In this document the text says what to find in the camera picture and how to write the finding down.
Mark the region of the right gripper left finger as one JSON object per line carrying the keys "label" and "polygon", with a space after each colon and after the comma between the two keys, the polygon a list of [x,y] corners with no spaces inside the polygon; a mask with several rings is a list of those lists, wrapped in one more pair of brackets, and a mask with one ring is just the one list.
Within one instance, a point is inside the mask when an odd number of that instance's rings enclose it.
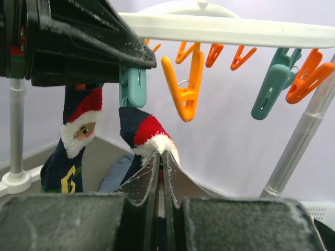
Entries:
{"label": "right gripper left finger", "polygon": [[157,249],[159,170],[160,155],[154,152],[145,165],[117,190],[125,199],[115,250]]}

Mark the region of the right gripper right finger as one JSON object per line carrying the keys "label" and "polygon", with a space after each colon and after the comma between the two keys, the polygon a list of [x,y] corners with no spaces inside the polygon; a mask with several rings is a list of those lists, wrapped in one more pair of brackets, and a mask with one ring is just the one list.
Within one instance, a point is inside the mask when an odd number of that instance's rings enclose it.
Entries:
{"label": "right gripper right finger", "polygon": [[167,250],[217,250],[217,199],[163,153]]}

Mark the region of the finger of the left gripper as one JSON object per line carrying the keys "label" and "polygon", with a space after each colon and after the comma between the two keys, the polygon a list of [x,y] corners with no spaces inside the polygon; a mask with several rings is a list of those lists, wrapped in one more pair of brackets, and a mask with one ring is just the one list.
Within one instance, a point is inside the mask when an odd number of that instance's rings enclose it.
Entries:
{"label": "finger of the left gripper", "polygon": [[24,78],[25,1],[1,1],[1,76]]}
{"label": "finger of the left gripper", "polygon": [[34,86],[116,83],[151,69],[152,50],[108,1],[27,1],[26,78]]}

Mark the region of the santa sock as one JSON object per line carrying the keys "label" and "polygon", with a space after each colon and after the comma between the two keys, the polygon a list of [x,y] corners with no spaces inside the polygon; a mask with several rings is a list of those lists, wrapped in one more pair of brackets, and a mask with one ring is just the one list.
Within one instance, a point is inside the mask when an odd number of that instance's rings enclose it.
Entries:
{"label": "santa sock", "polygon": [[133,161],[122,183],[130,179],[147,162],[152,152],[170,151],[180,163],[177,146],[157,118],[135,107],[120,107],[120,136],[134,154]]}
{"label": "santa sock", "polygon": [[102,88],[102,83],[65,87],[61,136],[40,171],[42,192],[83,192],[82,158],[95,137],[103,107]]}

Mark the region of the white round clip hanger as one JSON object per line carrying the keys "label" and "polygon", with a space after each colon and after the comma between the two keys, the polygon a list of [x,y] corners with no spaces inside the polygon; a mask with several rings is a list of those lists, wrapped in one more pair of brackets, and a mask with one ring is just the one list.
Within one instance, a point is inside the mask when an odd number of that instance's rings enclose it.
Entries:
{"label": "white round clip hanger", "polygon": [[142,38],[261,47],[334,47],[334,27],[243,19],[208,1],[171,1],[119,15]]}

